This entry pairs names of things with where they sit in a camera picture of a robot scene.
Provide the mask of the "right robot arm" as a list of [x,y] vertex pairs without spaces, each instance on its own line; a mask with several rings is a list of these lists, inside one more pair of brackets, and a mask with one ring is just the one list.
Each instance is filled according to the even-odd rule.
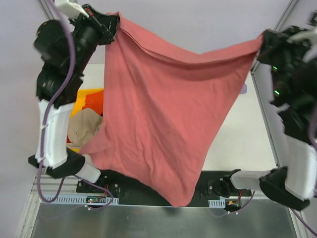
[[317,60],[304,61],[317,43],[317,25],[266,30],[259,63],[270,66],[275,107],[287,105],[279,116],[288,143],[288,164],[270,171],[233,170],[223,191],[258,190],[267,198],[301,211],[309,206],[317,184]]

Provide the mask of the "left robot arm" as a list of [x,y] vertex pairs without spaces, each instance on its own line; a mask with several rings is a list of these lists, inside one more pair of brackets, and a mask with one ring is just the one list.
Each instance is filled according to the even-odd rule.
[[[84,69],[97,46],[114,41],[120,17],[99,13],[89,4],[66,0],[54,5],[69,22],[56,19],[44,22],[34,41],[44,65],[36,88],[40,139],[36,154],[28,162],[38,169],[45,167],[47,174],[55,179],[68,176],[85,179],[88,188],[99,193],[105,186],[101,171],[83,155],[67,148],[66,136]],[[73,31],[69,31],[68,24],[74,26]]]

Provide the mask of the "left aluminium frame post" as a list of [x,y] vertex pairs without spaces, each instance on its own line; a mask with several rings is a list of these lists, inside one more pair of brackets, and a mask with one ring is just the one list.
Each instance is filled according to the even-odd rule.
[[52,11],[49,8],[49,5],[46,3],[45,0],[36,0],[36,2],[38,3],[41,11],[43,12],[44,16],[46,17],[47,20],[53,20],[54,19],[54,15],[52,13]]

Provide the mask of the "pink t-shirt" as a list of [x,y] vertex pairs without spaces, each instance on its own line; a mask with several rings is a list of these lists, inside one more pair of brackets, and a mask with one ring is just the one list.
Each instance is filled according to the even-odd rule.
[[197,54],[121,17],[106,47],[103,122],[80,153],[188,205],[262,39]]

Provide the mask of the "beige t-shirt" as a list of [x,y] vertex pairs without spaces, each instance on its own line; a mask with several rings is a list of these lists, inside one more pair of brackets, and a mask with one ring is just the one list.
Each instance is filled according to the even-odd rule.
[[67,147],[81,148],[99,131],[102,122],[103,117],[92,109],[78,112],[69,121]]

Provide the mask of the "folded lavender t-shirt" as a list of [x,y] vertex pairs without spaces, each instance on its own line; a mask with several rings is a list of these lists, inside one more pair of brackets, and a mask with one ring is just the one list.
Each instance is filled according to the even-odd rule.
[[248,87],[247,87],[246,83],[244,83],[243,87],[242,87],[242,89],[240,91],[240,94],[246,94],[247,93],[247,89],[248,89]]

